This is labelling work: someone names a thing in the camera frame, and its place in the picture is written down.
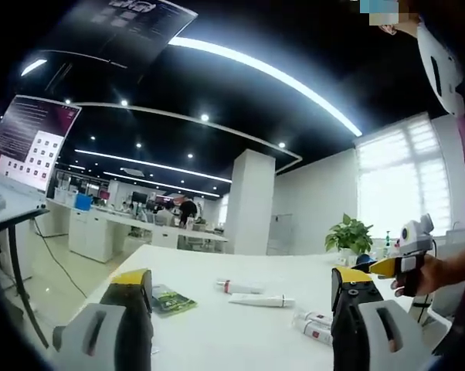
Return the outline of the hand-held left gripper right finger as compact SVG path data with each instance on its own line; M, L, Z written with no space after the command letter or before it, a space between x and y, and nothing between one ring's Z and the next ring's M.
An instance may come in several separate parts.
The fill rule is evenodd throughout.
M403 308L362 271L334 267L331 280L333 369L414 369L415 322Z

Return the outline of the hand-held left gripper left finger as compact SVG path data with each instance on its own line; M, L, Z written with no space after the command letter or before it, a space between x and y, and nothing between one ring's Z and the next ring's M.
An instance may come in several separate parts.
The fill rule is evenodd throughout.
M100 301L53 330L57 370L150 370L153 325L148 269L113 277Z

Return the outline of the person's right hand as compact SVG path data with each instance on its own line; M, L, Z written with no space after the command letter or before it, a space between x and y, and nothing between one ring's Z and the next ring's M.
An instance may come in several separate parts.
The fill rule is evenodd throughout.
M432 294L451 283L453 271L451 260L440 260L426 255L424 264L419 270L398 275L391 283L391 289L396 297Z

